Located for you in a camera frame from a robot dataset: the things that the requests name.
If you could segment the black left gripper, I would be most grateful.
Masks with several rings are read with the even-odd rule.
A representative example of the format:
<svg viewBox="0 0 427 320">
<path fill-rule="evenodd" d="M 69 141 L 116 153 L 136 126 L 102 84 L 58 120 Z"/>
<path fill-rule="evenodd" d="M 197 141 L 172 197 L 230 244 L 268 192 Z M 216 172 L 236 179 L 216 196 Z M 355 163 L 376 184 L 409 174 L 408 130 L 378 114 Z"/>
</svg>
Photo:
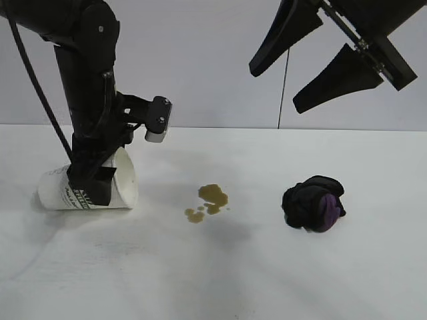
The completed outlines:
<svg viewBox="0 0 427 320">
<path fill-rule="evenodd" d="M 111 137 L 78 137 L 72 135 L 72 157 L 68 178 L 72 183 L 92 179 L 91 201 L 93 204 L 109 204 L 115 167 L 101 167 L 120 147 L 133 140 L 133 129 L 123 128 Z"/>
</svg>

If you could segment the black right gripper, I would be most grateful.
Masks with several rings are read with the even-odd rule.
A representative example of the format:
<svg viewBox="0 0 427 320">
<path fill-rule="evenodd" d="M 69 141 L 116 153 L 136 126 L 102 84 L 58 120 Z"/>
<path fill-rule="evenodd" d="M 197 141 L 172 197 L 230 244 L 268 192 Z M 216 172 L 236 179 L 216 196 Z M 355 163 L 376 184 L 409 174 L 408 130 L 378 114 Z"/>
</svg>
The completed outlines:
<svg viewBox="0 0 427 320">
<path fill-rule="evenodd" d="M 327 67 L 293 98 L 301 114 L 347 94 L 375 89 L 387 79 L 396 90 L 417 75 L 388 36 L 425 1 L 282 0 L 260 48 L 249 63 L 260 76 L 292 45 L 322 26 L 321 9 L 354 44 L 345 44 Z"/>
</svg>

